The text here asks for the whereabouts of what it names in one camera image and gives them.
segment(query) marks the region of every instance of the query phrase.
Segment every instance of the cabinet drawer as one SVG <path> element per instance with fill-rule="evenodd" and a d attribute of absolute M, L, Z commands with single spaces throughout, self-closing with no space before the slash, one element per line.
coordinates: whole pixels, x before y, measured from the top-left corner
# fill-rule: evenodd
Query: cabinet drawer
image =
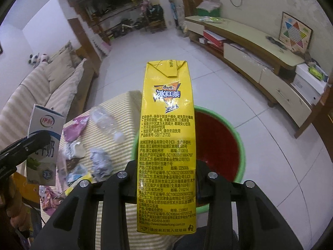
<path fill-rule="evenodd" d="M 262 72 L 260 84 L 281 104 L 299 127 L 310 115 L 310 107 L 271 70 Z"/>
<path fill-rule="evenodd" d="M 227 43 L 224 43 L 224 58 L 239 67 L 256 82 L 259 82 L 263 69 L 266 69 L 252 57 Z"/>
<path fill-rule="evenodd" d="M 193 23 L 191 21 L 185 21 L 185 24 L 190 31 L 195 32 L 202 36 L 204 35 L 205 26 L 203 26 L 201 24 Z"/>

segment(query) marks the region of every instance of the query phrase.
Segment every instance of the metal screw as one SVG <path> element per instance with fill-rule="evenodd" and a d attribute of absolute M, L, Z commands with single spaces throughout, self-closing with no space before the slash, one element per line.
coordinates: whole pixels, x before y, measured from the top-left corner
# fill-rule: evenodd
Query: metal screw
<path fill-rule="evenodd" d="M 80 181 L 80 187 L 84 188 L 89 185 L 89 180 L 81 180 Z"/>
<path fill-rule="evenodd" d="M 126 173 L 126 171 L 120 171 L 117 174 L 117 176 L 118 176 L 118 178 L 123 179 L 123 178 L 127 177 L 127 173 Z"/>
<path fill-rule="evenodd" d="M 209 173 L 208 173 L 208 177 L 211 178 L 211 179 L 216 179 L 217 176 L 218 176 L 218 175 L 217 175 L 217 173 L 215 173 L 215 172 L 209 172 Z"/>
<path fill-rule="evenodd" d="M 245 182 L 245 185 L 249 188 L 253 188 L 255 186 L 255 183 L 252 180 L 248 180 Z"/>

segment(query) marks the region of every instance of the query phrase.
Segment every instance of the sofa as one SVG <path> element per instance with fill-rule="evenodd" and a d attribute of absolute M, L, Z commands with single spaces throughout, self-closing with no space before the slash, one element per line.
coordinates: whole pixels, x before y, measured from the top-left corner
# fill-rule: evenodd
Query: sofa
<path fill-rule="evenodd" d="M 66 46 L 51 58 L 26 76 L 1 111 L 0 151 L 27 136 L 35 104 L 61 113 L 66 121 L 83 113 L 94 76 L 91 62 L 81 60 Z M 25 174 L 25 163 L 18 166 L 18 172 Z"/>

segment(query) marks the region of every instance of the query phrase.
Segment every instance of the plastic bottle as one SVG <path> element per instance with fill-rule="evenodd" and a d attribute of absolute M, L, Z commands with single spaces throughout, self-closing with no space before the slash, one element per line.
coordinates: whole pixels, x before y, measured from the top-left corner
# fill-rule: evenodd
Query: plastic bottle
<path fill-rule="evenodd" d="M 119 129 L 116 120 L 101 106 L 90 110 L 90 118 L 102 132 L 111 137 L 116 143 L 125 141 L 124 133 Z"/>

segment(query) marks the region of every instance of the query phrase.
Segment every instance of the cabinet leg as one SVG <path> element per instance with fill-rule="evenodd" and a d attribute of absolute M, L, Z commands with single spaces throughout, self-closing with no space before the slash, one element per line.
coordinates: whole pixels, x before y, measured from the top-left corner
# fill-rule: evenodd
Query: cabinet leg
<path fill-rule="evenodd" d="M 268 100 L 267 104 L 268 104 L 269 107 L 273 108 L 276 103 Z"/>

